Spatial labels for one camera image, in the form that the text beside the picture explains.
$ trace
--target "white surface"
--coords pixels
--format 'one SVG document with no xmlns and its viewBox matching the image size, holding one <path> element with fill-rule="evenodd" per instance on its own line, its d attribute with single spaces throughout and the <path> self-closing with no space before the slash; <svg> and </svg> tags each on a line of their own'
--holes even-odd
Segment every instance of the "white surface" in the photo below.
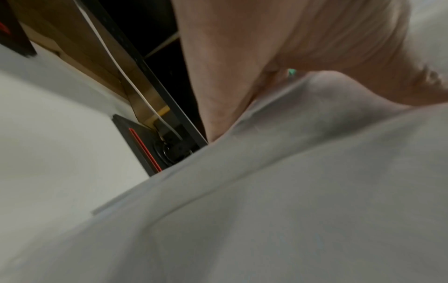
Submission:
<svg viewBox="0 0 448 283">
<path fill-rule="evenodd" d="M 148 179 L 111 121 L 132 108 L 36 49 L 0 45 L 0 269 Z"/>
</svg>

